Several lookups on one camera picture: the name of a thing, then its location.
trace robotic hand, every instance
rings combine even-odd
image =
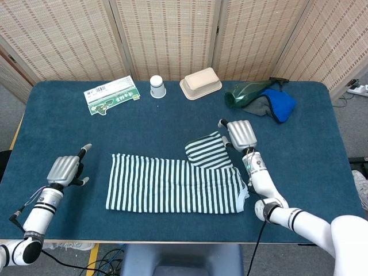
[[[289,228],[327,251],[335,258],[335,276],[365,275],[368,221],[356,216],[340,216],[330,225],[301,209],[289,208],[260,153],[255,150],[257,139],[249,121],[222,119],[218,125],[229,132],[232,144],[226,138],[223,138],[224,143],[244,154],[242,160],[249,175],[250,190],[266,197],[255,204],[257,218]]]
[[[89,180],[88,177],[78,178],[83,171],[81,160],[91,146],[87,144],[82,147],[77,156],[63,156],[55,160],[47,176],[49,186],[42,189],[23,227],[17,217],[27,204],[11,216],[9,220],[23,230],[24,238],[0,244],[0,272],[6,266],[30,265],[40,256],[45,232],[64,196],[63,189],[70,185],[83,186]]]

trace striped cloth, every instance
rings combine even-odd
[[[189,161],[113,154],[106,209],[149,213],[243,211],[246,185],[218,132],[190,142]]]

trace beige tray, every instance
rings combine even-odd
[[[184,95],[194,100],[221,89],[223,84],[211,67],[186,76],[180,81]]]

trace blue tablecloth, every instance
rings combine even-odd
[[[141,99],[109,109],[106,116],[91,116],[83,95],[103,82],[37,84],[0,184],[0,239],[22,237],[8,218],[36,189],[47,184],[46,176],[55,159],[75,155],[81,146],[92,143],[83,160],[83,176],[88,175],[90,182],[65,189],[46,239],[255,242],[262,223],[254,214],[254,195],[239,214],[148,214],[105,209],[111,154],[184,159],[185,144],[215,131],[221,118],[250,120],[257,149],[290,206],[327,221],[342,214],[363,215],[326,87],[316,82],[285,84],[284,90],[297,106],[286,123],[277,124],[268,116],[226,107],[224,91],[236,83],[223,82],[220,91],[189,101],[178,82],[165,82],[167,95],[162,99],[150,96],[148,82],[136,82]],[[241,154],[230,154],[247,181]],[[30,209],[21,215],[20,222],[25,221]],[[266,227],[262,241],[305,242],[275,225]]]

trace paper cup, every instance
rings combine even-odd
[[[152,76],[149,80],[151,84],[151,96],[160,99],[166,95],[166,89],[160,76]]]

